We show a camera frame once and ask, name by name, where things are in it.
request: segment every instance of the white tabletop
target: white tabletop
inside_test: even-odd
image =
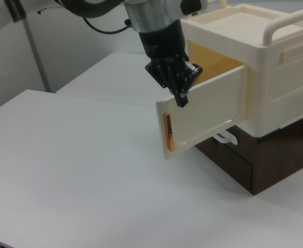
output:
[[[303,247],[303,169],[258,196],[155,110],[26,91],[0,108],[0,241],[14,248]]]
[[[149,62],[145,54],[112,53],[57,94],[155,107],[171,94],[145,70]]]

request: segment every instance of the cabinet door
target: cabinet door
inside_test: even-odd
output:
[[[235,68],[190,89],[188,104],[174,97],[156,103],[165,158],[234,126],[247,115],[248,68]]]

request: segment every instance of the white storage box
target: white storage box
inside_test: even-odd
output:
[[[166,158],[233,125],[261,137],[303,118],[303,10],[239,5],[182,25],[204,72],[184,108],[157,103]]]

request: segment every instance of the carrying handle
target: carrying handle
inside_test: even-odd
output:
[[[264,30],[263,46],[267,47],[268,45],[272,44],[272,37],[278,29],[295,24],[300,21],[303,21],[303,10],[299,10],[289,15],[285,15],[283,17],[272,20]]]

